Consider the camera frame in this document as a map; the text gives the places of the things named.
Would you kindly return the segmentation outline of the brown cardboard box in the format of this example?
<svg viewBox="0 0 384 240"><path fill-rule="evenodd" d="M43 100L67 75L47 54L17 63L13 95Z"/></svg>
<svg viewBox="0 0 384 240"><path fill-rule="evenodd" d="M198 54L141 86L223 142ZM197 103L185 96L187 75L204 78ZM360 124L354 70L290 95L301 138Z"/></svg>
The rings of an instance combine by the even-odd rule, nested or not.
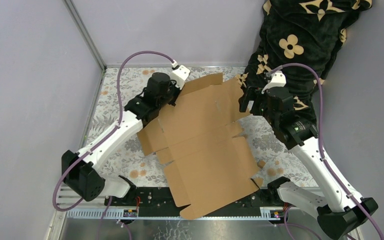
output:
<svg viewBox="0 0 384 240"><path fill-rule="evenodd" d="M222 73L188 81L175 106L164 106L138 133L156 154L180 216L195 220L256 192L263 180L240 119L242 90Z"/></svg>

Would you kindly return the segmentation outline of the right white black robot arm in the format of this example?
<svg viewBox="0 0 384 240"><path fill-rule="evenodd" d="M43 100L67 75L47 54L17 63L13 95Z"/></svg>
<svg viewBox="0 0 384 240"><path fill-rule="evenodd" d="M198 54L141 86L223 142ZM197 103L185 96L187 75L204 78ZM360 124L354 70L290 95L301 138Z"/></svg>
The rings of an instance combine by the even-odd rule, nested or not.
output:
<svg viewBox="0 0 384 240"><path fill-rule="evenodd" d="M340 173L323 147L316 126L296 114L294 99L287 88L243 87L239 110L245 112L253 102L250 113L262 116L272 127L274 135L307 168L323 195L317 195L279 177L267 185L267 201L273 206L289 204L311 215L323 232L338 240L369 221L379 226L372 215L379 208L372 197L363 197Z"/></svg>

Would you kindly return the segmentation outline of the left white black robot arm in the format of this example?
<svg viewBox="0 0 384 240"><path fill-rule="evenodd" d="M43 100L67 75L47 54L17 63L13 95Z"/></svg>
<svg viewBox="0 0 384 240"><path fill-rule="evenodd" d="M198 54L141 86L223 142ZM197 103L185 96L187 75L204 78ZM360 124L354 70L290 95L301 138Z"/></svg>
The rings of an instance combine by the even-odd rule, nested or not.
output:
<svg viewBox="0 0 384 240"><path fill-rule="evenodd" d="M99 174L100 168L121 145L154 120L162 107L175 106L188 77L185 70L153 73L142 92L125 105L120 118L89 145L62 155L63 182L86 202L98 196L113 196L124 206L132 204L133 183L125 177Z"/></svg>

